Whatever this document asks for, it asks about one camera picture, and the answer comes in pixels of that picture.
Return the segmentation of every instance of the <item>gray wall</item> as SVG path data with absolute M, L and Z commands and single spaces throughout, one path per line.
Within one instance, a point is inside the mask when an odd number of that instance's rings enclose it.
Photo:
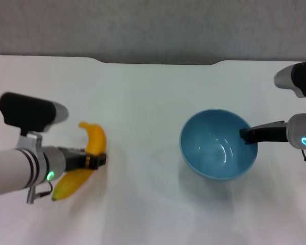
M 0 0 L 0 54 L 306 60 L 306 0 Z

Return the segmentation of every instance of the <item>bowl rim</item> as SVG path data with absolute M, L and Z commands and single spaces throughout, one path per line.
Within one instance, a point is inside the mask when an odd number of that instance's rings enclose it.
M 189 163 L 189 161 L 187 160 L 187 158 L 186 158 L 185 155 L 184 155 L 183 148 L 182 148 L 182 144 L 181 144 L 181 139 L 182 139 L 182 134 L 183 134 L 184 127 L 186 126 L 186 124 L 187 124 L 194 116 L 196 116 L 196 115 L 198 115 L 198 114 L 201 114 L 201 113 L 203 113 L 203 112 L 207 112 L 207 111 L 223 111 L 223 112 L 230 113 L 230 114 L 235 115 L 235 116 L 239 117 L 240 119 L 242 119 L 242 120 L 248 125 L 248 127 L 251 128 L 251 126 L 249 125 L 249 123 L 248 123 L 245 119 L 243 119 L 241 116 L 235 114 L 234 112 L 231 112 L 231 111 L 228 111 L 228 110 L 224 110 L 224 109 L 207 109 L 207 110 L 199 111 L 199 112 L 195 113 L 194 115 L 192 115 L 192 116 L 185 122 L 185 124 L 183 125 L 182 130 L 181 130 L 181 132 L 180 132 L 179 147 L 180 147 L 180 151 L 181 151 L 182 157 L 183 157 L 184 161 L 186 162 L 186 164 L 187 164 L 195 173 L 197 173 L 198 175 L 200 175 L 200 176 L 202 176 L 202 177 L 204 177 L 204 178 L 213 179 L 213 180 L 232 180 L 232 179 L 235 179 L 235 178 L 237 178 L 237 177 L 243 175 L 244 173 L 246 173 L 246 172 L 252 167 L 252 165 L 254 164 L 254 162 L 256 161 L 256 157 L 257 157 L 257 154 L 258 154 L 258 151 L 259 151 L 259 146 L 258 146 L 258 144 L 256 144 L 256 146 L 257 146 L 257 151 L 256 151 L 255 157 L 254 157 L 254 159 L 252 160 L 251 164 L 250 164 L 244 171 L 242 171 L 242 172 L 240 172 L 240 173 L 238 173 L 238 174 L 236 174 L 236 175 L 233 175 L 233 176 L 231 176 L 231 177 L 227 177 L 227 178 L 223 178 L 223 177 L 221 177 L 221 178 L 220 178 L 220 177 L 213 177 L 213 176 L 209 176 L 209 175 L 203 174 L 202 172 L 200 172 L 200 171 L 198 171 L 196 168 L 194 168 L 194 167 Z

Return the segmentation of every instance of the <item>blue led light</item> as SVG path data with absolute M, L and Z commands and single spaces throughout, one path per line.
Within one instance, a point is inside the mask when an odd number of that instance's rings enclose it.
M 301 143 L 303 143 L 304 145 L 306 145 L 306 137 L 301 138 Z

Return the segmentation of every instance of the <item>banana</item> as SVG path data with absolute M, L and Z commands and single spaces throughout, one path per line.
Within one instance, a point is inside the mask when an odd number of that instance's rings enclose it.
M 89 140 L 85 149 L 86 153 L 98 156 L 106 151 L 106 135 L 99 125 L 80 122 L 79 127 L 84 128 L 88 134 Z M 71 196 L 86 182 L 93 171 L 94 170 L 91 169 L 76 169 L 67 172 L 56 184 L 52 200 L 58 201 Z

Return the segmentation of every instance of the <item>blue bowl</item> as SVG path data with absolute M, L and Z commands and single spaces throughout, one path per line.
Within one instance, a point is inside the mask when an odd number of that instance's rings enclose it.
M 257 144 L 245 144 L 239 130 L 250 128 L 240 116 L 225 110 L 198 112 L 180 133 L 180 149 L 185 162 L 205 178 L 229 180 L 253 165 Z

